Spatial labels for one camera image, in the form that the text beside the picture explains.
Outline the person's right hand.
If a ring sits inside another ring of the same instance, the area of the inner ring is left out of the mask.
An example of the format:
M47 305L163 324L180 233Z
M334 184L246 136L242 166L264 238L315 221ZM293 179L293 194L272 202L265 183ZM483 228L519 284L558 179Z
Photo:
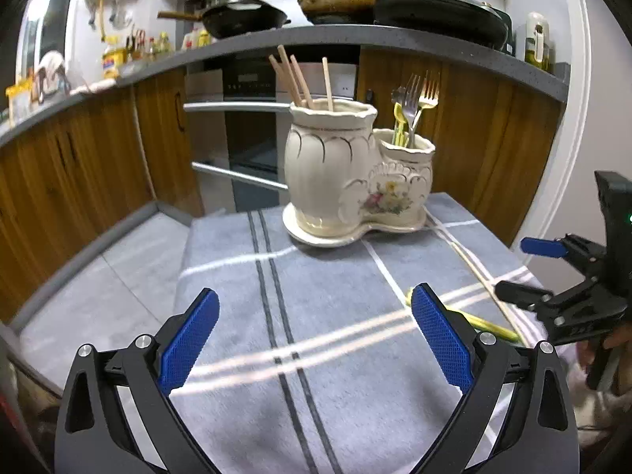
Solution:
M620 324L617 329L605 338L603 347L606 350L620 348L621 355L611 392L616 396L622 396L631 389L631 323ZM578 364L587 372L593 364L597 347L590 340L579 342L576 345Z

